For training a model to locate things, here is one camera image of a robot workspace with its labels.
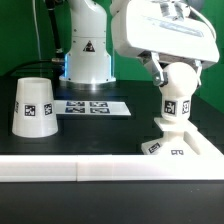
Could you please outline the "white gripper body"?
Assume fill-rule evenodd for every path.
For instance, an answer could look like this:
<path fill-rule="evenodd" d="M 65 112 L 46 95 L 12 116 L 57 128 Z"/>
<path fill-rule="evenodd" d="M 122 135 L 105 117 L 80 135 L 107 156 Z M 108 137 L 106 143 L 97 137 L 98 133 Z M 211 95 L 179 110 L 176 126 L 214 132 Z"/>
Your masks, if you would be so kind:
<path fill-rule="evenodd" d="M 113 46 L 122 56 L 159 53 L 199 60 L 205 68 L 219 60 L 215 40 L 203 22 L 163 17 L 159 4 L 149 0 L 113 0 L 110 12 Z"/>

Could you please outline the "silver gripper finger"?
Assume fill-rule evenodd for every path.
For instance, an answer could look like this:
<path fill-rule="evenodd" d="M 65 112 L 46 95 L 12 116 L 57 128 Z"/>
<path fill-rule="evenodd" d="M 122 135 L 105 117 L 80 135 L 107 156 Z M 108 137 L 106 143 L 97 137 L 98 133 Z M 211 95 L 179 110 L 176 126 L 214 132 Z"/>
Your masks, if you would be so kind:
<path fill-rule="evenodd" d="M 197 86 L 201 86 L 201 73 L 202 73 L 202 63 L 200 60 L 195 60 L 195 67 L 196 67 L 196 76 L 197 76 Z"/>
<path fill-rule="evenodd" d="M 145 63 L 145 68 L 151 74 L 155 86 L 163 86 L 167 84 L 167 75 L 163 72 L 159 63 L 158 53 L 151 53 L 149 60 Z"/>

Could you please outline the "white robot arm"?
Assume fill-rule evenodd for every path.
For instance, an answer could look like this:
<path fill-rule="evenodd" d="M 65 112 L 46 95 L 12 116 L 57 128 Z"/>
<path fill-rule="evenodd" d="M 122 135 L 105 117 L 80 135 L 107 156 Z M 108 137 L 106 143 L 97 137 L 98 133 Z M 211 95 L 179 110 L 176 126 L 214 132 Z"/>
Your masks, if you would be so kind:
<path fill-rule="evenodd" d="M 110 29 L 114 50 L 138 59 L 156 86 L 168 82 L 164 67 L 175 62 L 197 73 L 219 60 L 216 32 L 186 0 L 112 0 L 111 20 L 93 0 L 68 0 L 71 48 L 60 81 L 73 88 L 99 88 L 115 82 L 106 50 Z"/>

